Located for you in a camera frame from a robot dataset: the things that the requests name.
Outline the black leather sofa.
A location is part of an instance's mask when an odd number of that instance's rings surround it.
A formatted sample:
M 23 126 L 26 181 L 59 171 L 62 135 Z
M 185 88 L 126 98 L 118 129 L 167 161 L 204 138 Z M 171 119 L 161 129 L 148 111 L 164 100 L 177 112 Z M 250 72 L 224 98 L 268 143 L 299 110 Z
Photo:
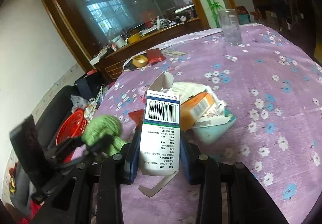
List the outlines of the black leather sofa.
M 73 103 L 71 96 L 79 96 L 77 86 L 63 87 L 51 100 L 43 114 L 35 124 L 38 132 L 38 141 L 40 145 L 49 150 L 56 145 L 56 135 L 68 116 L 71 115 Z M 21 163 L 17 163 L 15 173 L 15 193 L 10 194 L 10 200 L 13 206 L 19 210 L 25 218 L 31 217 L 30 206 L 31 184 L 29 177 L 22 168 Z

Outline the red plastic mesh basket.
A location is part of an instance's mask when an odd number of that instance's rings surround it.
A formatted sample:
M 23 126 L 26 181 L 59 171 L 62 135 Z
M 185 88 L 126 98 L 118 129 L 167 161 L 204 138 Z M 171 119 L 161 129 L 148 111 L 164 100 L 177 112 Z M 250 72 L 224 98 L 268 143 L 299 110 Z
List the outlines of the red plastic mesh basket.
M 77 108 L 62 124 L 56 135 L 56 146 L 65 145 L 65 149 L 60 156 L 62 163 L 71 162 L 75 149 L 82 145 L 80 140 L 87 120 L 82 108 Z

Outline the white blue medicine box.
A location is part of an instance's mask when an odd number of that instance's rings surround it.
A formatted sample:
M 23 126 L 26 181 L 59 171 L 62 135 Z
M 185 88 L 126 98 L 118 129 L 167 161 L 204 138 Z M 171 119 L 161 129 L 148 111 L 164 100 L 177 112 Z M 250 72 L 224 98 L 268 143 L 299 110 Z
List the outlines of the white blue medicine box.
M 169 92 L 174 77 L 163 72 L 146 93 L 143 115 L 139 168 L 143 175 L 161 176 L 153 188 L 139 186 L 147 197 L 155 196 L 179 172 L 180 160 L 180 96 Z

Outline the wooden counter ledge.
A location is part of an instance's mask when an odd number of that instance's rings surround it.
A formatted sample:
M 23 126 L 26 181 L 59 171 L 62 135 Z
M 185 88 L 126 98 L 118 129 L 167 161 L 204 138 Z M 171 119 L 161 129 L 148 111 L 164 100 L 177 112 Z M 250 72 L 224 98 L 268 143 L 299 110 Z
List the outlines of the wooden counter ledge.
M 94 68 L 103 74 L 107 82 L 116 81 L 122 73 L 123 64 L 132 56 L 150 48 L 161 48 L 160 45 L 162 43 L 171 39 L 209 28 L 210 26 L 202 23 L 199 17 L 192 18 L 184 24 L 176 24 L 172 27 L 161 29 L 141 38 L 133 44 L 122 47 L 102 58 L 94 65 Z

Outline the purple floral tablecloth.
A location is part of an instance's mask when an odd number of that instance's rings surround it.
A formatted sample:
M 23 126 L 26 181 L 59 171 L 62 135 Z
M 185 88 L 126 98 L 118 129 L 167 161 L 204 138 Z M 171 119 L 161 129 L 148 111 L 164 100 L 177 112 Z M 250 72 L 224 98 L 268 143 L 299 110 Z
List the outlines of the purple floral tablecloth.
M 286 220 L 301 223 L 321 194 L 321 66 L 271 28 L 246 25 L 241 34 L 236 46 L 217 29 L 160 44 L 181 56 L 124 72 L 97 115 L 117 117 L 131 141 L 129 113 L 143 109 L 146 89 L 162 72 L 210 86 L 236 123 L 213 144 L 192 133 L 188 139 L 219 162 L 244 163 Z

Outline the yellow tape roll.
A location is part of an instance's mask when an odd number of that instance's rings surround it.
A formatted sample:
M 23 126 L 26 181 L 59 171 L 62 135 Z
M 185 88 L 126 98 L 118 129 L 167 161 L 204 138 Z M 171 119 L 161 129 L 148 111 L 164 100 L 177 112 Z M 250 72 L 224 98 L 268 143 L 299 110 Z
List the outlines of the yellow tape roll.
M 132 58 L 132 64 L 136 68 L 145 67 L 149 63 L 149 59 L 145 55 L 136 55 Z

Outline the dark blue bag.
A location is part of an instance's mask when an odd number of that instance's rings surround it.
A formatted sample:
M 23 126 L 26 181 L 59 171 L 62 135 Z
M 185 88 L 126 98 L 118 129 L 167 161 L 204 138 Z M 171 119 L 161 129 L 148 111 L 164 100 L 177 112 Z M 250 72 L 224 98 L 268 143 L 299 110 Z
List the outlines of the dark blue bag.
M 101 72 L 90 75 L 84 74 L 75 81 L 80 96 L 86 100 L 96 99 L 100 90 L 108 86 L 107 80 Z

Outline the white printed plastic bag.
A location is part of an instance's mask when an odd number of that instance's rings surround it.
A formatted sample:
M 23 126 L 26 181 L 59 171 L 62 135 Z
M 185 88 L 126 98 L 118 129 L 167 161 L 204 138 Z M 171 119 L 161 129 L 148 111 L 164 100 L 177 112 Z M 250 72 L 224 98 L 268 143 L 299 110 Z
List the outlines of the white printed plastic bag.
M 190 82 L 174 82 L 172 84 L 172 87 L 168 90 L 168 92 L 174 92 L 176 94 L 179 94 L 181 104 L 202 92 L 209 93 L 212 96 L 215 102 L 215 106 L 217 108 L 215 114 L 224 115 L 225 113 L 225 101 L 221 100 L 208 85 Z

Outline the clear drinking glass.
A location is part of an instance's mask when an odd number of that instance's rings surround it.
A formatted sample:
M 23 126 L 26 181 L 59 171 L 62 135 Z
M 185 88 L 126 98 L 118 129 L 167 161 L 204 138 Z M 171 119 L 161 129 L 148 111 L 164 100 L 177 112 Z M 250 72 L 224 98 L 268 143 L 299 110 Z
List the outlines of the clear drinking glass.
M 242 44 L 237 11 L 235 9 L 222 10 L 218 12 L 218 15 L 225 43 L 231 46 Z

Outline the white container on counter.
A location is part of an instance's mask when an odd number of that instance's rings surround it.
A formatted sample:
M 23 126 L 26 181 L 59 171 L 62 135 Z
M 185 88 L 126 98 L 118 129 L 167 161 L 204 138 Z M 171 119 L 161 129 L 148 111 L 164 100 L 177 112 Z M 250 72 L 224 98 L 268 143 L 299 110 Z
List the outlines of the white container on counter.
M 117 37 L 113 38 L 113 39 L 112 39 L 112 43 L 113 43 L 113 45 L 115 45 L 118 49 L 120 49 L 120 48 L 122 48 L 122 47 L 124 47 L 124 46 L 126 46 L 126 45 L 127 45 L 127 44 L 126 44 L 126 42 L 125 42 L 125 40 L 124 40 L 124 38 L 123 38 L 122 36 L 120 36 L 120 35 L 118 35 Z

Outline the dark red snack wrapper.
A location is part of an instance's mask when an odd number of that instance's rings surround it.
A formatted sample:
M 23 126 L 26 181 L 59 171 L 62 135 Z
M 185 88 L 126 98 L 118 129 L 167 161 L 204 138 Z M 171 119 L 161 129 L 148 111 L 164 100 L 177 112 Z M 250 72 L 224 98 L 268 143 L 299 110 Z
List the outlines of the dark red snack wrapper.
M 140 130 L 142 128 L 143 115 L 144 115 L 143 109 L 128 113 L 128 116 L 135 122 L 137 130 Z

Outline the chopsticks in paper sleeve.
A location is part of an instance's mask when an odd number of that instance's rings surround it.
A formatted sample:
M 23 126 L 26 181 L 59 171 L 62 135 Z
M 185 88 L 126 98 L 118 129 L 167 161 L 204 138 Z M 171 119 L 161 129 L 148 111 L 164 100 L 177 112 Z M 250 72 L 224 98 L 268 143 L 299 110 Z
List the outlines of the chopsticks in paper sleeve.
M 162 49 L 161 52 L 163 54 L 171 56 L 171 57 L 180 57 L 180 56 L 186 55 L 186 52 L 171 51 L 171 50 L 168 50 L 168 49 Z

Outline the teal tissue pack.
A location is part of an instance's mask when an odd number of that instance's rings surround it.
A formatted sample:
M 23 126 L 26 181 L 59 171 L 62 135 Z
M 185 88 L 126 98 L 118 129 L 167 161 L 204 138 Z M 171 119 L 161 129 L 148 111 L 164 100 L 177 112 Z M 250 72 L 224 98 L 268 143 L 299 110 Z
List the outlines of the teal tissue pack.
M 235 123 L 236 116 L 226 109 L 224 116 L 202 116 L 192 130 L 199 142 L 211 145 L 226 134 Z

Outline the red packet on table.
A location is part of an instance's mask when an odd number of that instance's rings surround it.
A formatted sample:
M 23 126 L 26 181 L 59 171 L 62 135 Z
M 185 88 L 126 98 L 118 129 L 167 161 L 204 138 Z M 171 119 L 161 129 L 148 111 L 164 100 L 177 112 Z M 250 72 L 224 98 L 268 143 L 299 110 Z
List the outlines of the red packet on table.
M 148 49 L 146 51 L 148 63 L 153 65 L 155 63 L 164 61 L 166 57 L 162 54 L 159 48 Z

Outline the orange medicine box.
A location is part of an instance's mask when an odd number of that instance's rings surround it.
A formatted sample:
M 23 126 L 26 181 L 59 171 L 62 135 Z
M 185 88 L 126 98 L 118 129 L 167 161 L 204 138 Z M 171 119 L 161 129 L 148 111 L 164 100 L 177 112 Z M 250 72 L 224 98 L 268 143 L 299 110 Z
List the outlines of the orange medicine box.
M 214 104 L 210 93 L 201 92 L 180 106 L 180 129 L 186 131 Z

